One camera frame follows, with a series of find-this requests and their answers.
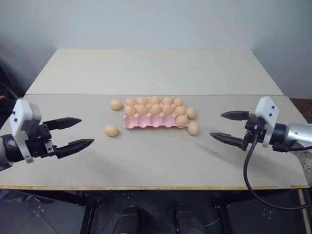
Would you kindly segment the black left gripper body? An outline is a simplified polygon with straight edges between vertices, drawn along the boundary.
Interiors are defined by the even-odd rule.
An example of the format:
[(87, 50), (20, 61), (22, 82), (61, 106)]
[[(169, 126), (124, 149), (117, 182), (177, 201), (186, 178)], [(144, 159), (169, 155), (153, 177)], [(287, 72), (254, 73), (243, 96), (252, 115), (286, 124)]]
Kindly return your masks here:
[(40, 124), (32, 133), (28, 133), (26, 145), (32, 157), (47, 157), (55, 154), (52, 136), (46, 124)]

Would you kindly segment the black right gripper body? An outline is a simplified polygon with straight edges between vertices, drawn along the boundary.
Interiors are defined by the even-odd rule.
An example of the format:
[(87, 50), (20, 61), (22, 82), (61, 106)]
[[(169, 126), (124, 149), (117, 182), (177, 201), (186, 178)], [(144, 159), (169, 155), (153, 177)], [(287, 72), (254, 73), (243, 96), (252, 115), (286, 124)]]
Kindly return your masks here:
[(257, 143), (262, 143), (266, 134), (265, 120), (262, 117), (251, 118), (248, 114), (241, 115), (242, 120), (247, 120), (245, 124), (246, 134), (241, 143), (241, 149), (246, 151), (249, 143), (253, 143), (257, 136)]

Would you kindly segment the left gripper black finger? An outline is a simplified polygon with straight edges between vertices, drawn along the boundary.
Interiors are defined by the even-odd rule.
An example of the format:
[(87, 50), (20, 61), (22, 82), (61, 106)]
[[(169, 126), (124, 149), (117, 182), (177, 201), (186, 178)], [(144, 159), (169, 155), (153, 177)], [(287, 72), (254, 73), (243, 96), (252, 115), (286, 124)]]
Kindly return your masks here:
[(68, 143), (68, 145), (57, 148), (55, 147), (55, 155), (58, 159), (73, 155), (87, 148), (94, 142), (94, 139), (80, 139)]
[(65, 117), (65, 118), (59, 118), (54, 119), (50, 121), (43, 122), (42, 124), (45, 124), (49, 130), (61, 130), (65, 128), (70, 128), (78, 123), (82, 122), (79, 118), (74, 117)]

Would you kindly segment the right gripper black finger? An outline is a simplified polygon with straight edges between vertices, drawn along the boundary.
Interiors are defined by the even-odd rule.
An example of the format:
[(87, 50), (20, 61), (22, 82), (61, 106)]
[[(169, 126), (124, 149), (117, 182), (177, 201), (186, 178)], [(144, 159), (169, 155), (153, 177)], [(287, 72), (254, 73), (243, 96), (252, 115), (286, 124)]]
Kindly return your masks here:
[(249, 118), (249, 111), (228, 111), (222, 113), (220, 116), (230, 120), (247, 120)]
[(214, 139), (216, 139), (222, 143), (232, 145), (232, 146), (235, 146), (238, 148), (241, 148), (242, 142), (243, 142), (243, 139), (233, 137), (233, 136), (231, 136), (229, 134), (225, 134), (225, 133), (210, 133), (210, 136), (212, 136)]

